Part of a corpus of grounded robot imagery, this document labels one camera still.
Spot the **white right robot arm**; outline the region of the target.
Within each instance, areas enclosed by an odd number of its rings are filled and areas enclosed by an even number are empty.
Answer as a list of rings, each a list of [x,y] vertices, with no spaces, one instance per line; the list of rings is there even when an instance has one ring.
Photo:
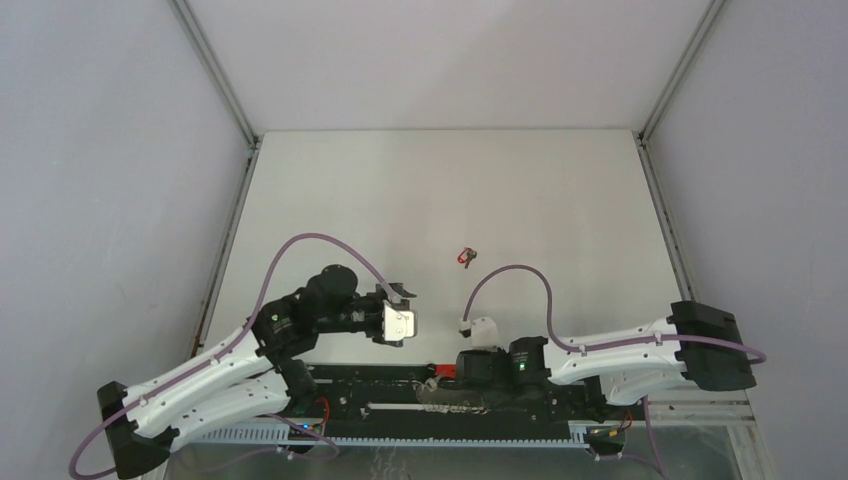
[[[669,316],[636,328],[572,337],[560,344],[522,337],[495,345],[495,323],[472,321],[469,350],[458,354],[455,379],[473,386],[512,390],[547,385],[586,385],[585,411],[606,418],[655,391],[695,385],[703,391],[756,386],[760,355],[744,345],[733,314],[695,301],[671,304]]]

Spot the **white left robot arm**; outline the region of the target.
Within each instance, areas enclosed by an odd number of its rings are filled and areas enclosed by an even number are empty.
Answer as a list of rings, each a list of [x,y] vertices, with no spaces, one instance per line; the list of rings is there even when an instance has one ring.
[[[416,334],[413,294],[403,284],[360,294],[356,274],[329,265],[293,293],[264,304],[252,326],[147,382],[102,386],[98,403],[120,479],[162,465],[202,435],[251,417],[304,416],[318,397],[301,355],[322,334],[362,333],[400,347]]]

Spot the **key with red tag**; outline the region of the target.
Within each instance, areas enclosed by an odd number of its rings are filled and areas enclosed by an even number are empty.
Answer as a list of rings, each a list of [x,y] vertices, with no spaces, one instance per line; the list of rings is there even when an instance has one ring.
[[[457,263],[462,265],[464,269],[468,269],[469,265],[476,259],[478,253],[470,247],[465,247],[457,256]]]

